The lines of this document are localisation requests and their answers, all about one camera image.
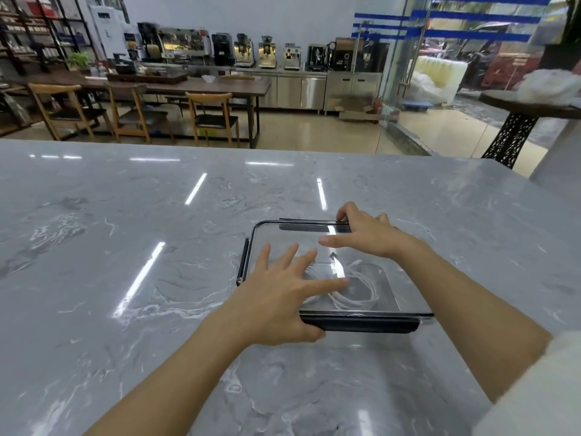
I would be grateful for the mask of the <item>clear storage box black clips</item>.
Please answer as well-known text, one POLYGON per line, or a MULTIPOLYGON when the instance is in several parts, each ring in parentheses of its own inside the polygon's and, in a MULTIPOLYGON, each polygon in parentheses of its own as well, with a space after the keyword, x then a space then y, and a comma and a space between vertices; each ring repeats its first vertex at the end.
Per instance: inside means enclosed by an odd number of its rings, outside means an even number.
POLYGON ((393 261, 352 248, 332 249, 318 243, 329 234, 349 234, 344 221, 277 219, 259 222, 245 240, 237 285, 254 270, 258 255, 271 245, 273 264, 294 242, 297 256, 317 249, 315 261, 304 279, 347 278, 339 292, 307 299, 301 309, 303 322, 332 332, 410 334, 434 320, 417 287, 393 261))

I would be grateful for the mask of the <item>green potted plant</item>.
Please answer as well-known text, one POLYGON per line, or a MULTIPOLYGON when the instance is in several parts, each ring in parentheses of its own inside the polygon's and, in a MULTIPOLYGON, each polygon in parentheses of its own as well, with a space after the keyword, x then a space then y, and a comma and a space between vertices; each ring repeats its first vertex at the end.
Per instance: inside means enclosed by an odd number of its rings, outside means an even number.
POLYGON ((73 51, 66 58, 66 65, 71 71, 79 71, 85 75, 90 75, 94 68, 95 59, 85 51, 73 51))

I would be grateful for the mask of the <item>person's left hand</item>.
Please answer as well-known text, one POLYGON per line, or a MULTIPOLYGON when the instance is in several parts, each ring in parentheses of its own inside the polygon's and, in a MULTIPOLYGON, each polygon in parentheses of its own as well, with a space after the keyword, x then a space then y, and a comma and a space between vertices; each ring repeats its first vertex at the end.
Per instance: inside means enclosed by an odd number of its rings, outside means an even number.
POLYGON ((264 273, 251 273, 229 301, 234 302, 235 329, 246 346, 277 346, 295 343, 295 318, 303 303, 348 286, 347 278, 316 279, 316 286, 289 285, 289 249, 299 249, 294 242, 264 273))

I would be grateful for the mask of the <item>white poster board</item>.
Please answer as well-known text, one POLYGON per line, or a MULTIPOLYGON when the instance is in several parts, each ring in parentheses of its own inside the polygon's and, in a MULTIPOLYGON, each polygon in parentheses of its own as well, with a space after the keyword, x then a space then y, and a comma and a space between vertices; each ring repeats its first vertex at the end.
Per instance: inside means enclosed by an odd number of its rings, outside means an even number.
POLYGON ((111 60, 130 60, 125 32, 127 22, 122 10, 111 6, 90 6, 105 57, 111 60))

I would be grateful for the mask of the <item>tall black coffee machine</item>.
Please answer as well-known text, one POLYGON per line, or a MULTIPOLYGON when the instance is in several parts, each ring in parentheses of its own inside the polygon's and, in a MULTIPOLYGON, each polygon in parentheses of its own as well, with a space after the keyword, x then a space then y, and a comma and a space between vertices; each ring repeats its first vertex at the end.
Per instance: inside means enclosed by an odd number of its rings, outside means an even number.
POLYGON ((143 44, 142 61, 145 63, 163 63, 164 50, 159 35, 159 25, 152 22, 138 22, 137 28, 143 44))

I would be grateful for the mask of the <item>dark wooden tea tray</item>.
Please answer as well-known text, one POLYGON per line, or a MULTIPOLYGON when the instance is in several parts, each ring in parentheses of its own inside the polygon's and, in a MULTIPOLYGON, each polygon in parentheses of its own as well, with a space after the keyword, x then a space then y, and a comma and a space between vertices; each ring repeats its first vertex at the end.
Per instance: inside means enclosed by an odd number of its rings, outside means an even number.
POLYGON ((125 82, 133 84, 177 85, 188 80, 187 73, 147 72, 134 74, 108 73, 109 82, 125 82))

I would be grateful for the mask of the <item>long dark wooden table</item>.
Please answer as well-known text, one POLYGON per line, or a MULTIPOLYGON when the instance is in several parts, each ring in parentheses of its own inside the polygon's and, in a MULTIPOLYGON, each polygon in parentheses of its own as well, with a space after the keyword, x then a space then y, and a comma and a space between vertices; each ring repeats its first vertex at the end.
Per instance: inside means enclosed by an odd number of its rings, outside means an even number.
MULTIPOLYGON (((16 84, 27 87, 28 83, 38 83, 47 85, 80 85, 82 91, 105 91, 107 90, 106 78, 86 77, 79 71, 57 71, 53 73, 41 73, 25 75, 16 84)), ((258 99, 265 97, 271 87, 270 82, 262 80, 247 80, 238 78, 218 77, 214 81, 207 82, 203 78, 189 78, 185 82, 177 85, 156 85, 145 84, 147 91, 145 94, 156 94, 159 96, 185 97, 186 92, 199 94, 226 94, 231 92, 233 98, 246 99, 246 110, 248 114, 249 137, 245 139, 251 149, 255 149, 260 136, 260 107, 258 99)))

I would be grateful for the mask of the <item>round table ornate black base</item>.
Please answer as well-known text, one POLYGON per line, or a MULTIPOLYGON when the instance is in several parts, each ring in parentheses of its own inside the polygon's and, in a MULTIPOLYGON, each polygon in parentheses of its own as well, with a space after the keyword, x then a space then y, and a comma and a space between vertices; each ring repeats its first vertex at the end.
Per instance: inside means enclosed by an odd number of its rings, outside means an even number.
POLYGON ((509 169, 514 164, 531 131, 540 118, 581 120, 581 109, 541 103, 524 103, 517 100, 516 92, 488 90, 479 95, 479 102, 509 112, 496 138, 482 155, 509 169))

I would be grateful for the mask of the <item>wooden chair black seat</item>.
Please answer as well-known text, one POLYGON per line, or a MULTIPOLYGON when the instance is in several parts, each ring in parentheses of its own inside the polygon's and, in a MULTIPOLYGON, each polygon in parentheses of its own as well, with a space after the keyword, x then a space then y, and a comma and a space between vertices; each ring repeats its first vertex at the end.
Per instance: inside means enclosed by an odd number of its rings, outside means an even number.
POLYGON ((47 85, 28 83, 27 88, 40 109, 45 126, 53 140, 62 140, 57 124, 70 124, 76 131, 85 130, 96 141, 93 124, 102 119, 109 132, 114 135, 113 127, 106 109, 94 108, 92 103, 83 105, 79 99, 80 85, 47 85))
POLYGON ((185 97, 189 104, 195 146, 199 146, 199 131, 203 132, 209 144, 209 130, 225 131, 228 144, 232 145, 232 129, 234 129, 237 143, 241 142, 238 117, 230 113, 229 101, 233 98, 231 92, 226 94, 186 92, 185 97), (207 113, 205 108, 207 104, 218 104, 222 109, 221 115, 207 113))
POLYGON ((145 84, 109 81, 106 87, 110 97, 112 132, 116 143, 120 144, 122 137, 137 137, 150 145, 150 130, 165 128, 171 144, 176 144, 169 112, 152 108, 143 100, 142 96, 147 91, 145 84))

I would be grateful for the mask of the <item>large chrome espresso machine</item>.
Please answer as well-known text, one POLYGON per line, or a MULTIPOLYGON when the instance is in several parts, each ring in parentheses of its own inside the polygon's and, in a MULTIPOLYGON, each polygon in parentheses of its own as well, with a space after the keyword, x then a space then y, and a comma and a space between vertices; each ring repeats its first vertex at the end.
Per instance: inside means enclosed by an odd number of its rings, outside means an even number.
POLYGON ((174 63, 194 61, 208 65, 212 55, 211 37, 205 28, 160 27, 162 56, 174 63))

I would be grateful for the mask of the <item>black metal shelf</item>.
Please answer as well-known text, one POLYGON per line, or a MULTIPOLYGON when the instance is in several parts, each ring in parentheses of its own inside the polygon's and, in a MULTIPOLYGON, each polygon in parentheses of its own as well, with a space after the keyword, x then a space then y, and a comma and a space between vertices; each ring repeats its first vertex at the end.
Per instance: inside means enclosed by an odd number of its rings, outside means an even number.
POLYGON ((69 70, 85 51, 97 61, 84 0, 0 0, 0 78, 69 70))

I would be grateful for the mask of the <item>person's left forearm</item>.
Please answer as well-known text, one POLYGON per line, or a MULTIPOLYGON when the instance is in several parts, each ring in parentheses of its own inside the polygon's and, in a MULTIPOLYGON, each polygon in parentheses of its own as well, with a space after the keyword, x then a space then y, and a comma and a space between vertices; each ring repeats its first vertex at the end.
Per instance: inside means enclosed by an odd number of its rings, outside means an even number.
POLYGON ((258 312, 220 309, 208 315, 83 436, 186 436, 226 369, 260 340, 267 324, 268 317, 258 312))

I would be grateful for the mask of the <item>white sleeve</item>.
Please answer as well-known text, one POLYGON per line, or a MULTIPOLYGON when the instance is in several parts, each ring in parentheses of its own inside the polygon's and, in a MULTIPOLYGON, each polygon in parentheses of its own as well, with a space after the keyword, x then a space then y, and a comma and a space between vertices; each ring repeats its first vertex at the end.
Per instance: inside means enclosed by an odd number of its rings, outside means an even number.
POLYGON ((581 436, 581 331, 556 336, 472 436, 581 436))

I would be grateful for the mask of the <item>glass door blue stripes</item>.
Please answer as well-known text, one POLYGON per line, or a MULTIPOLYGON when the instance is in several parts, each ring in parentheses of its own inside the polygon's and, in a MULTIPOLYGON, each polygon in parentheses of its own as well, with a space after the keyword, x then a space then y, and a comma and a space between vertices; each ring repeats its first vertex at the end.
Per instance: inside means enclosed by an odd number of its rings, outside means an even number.
POLYGON ((381 142, 402 154, 482 157, 507 111, 483 104, 488 90, 511 91, 543 53, 535 34, 562 0, 403 0, 393 13, 361 8, 353 37, 392 45, 378 95, 388 114, 381 142), (451 105, 402 110, 419 56, 468 63, 451 105))

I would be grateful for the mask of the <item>silver coffee machine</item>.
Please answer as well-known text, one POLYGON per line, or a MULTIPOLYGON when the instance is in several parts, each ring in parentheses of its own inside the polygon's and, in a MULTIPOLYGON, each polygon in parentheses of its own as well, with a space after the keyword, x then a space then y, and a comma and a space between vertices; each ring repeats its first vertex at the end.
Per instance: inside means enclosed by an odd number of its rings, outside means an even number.
POLYGON ((277 67, 276 46, 272 36, 263 35, 258 46, 258 68, 273 70, 277 67))
POLYGON ((255 64, 253 43, 246 34, 236 34, 234 41, 234 58, 236 67, 253 67, 255 64))

